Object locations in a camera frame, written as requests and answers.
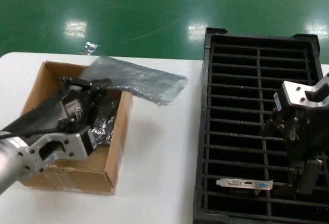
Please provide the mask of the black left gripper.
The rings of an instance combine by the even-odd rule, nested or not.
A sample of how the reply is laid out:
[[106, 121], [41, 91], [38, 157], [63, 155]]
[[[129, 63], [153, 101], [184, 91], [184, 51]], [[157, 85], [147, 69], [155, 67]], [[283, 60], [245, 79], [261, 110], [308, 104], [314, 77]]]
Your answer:
[[25, 113], [3, 129], [1, 138], [31, 137], [50, 133], [74, 133], [92, 127], [111, 79], [84, 80], [60, 77], [63, 89], [70, 89]]

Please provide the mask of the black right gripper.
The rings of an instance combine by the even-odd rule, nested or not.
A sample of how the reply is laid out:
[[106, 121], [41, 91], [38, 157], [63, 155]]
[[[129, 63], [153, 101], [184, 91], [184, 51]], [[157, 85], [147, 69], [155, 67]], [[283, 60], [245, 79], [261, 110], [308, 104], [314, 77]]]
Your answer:
[[261, 137], [283, 135], [290, 159], [288, 185], [294, 192], [311, 195], [323, 161], [315, 159], [328, 150], [328, 108], [275, 107], [265, 121]]

